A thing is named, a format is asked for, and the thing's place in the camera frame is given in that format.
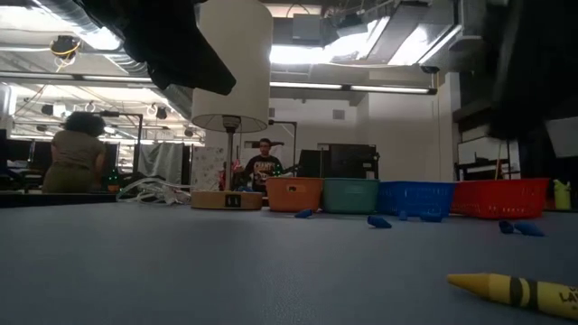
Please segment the desk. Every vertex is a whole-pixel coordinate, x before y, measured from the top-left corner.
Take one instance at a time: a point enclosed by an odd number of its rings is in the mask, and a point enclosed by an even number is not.
[[[13,324],[574,324],[445,281],[494,272],[576,283],[578,216],[548,237],[447,218],[370,228],[138,204],[0,210],[0,320]]]

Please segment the lamp base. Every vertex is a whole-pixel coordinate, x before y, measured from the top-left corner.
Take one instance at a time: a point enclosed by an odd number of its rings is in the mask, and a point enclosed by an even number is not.
[[[263,207],[263,194],[193,190],[191,192],[191,207],[195,209],[256,210]]]

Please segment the man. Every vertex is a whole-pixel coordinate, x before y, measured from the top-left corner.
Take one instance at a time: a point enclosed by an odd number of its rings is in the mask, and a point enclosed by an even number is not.
[[[253,174],[253,190],[266,193],[265,183],[269,176],[273,175],[275,167],[281,167],[281,162],[274,156],[270,155],[271,140],[263,138],[259,140],[259,150],[261,154],[251,158],[245,168],[245,174]],[[240,167],[236,172],[242,172],[243,167]]]

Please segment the black t-shirt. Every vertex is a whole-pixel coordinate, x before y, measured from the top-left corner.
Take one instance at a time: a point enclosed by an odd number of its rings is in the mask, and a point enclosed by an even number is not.
[[[245,171],[253,174],[253,190],[265,193],[265,182],[269,176],[273,175],[276,165],[281,166],[281,162],[274,156],[263,157],[261,155],[251,158],[247,163]]]

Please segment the person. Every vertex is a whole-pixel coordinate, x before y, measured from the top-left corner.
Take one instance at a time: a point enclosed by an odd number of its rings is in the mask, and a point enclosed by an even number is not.
[[[74,112],[64,131],[52,138],[52,165],[44,176],[44,193],[88,193],[100,183],[105,146],[98,136],[105,121],[90,113]]]
[[[273,175],[275,167],[282,169],[281,162],[274,156],[270,155],[271,140],[263,138],[259,140],[259,151],[261,154],[251,158],[247,167],[237,169],[237,172],[245,172],[246,175],[253,174],[254,191],[266,193],[266,181],[269,176]]]

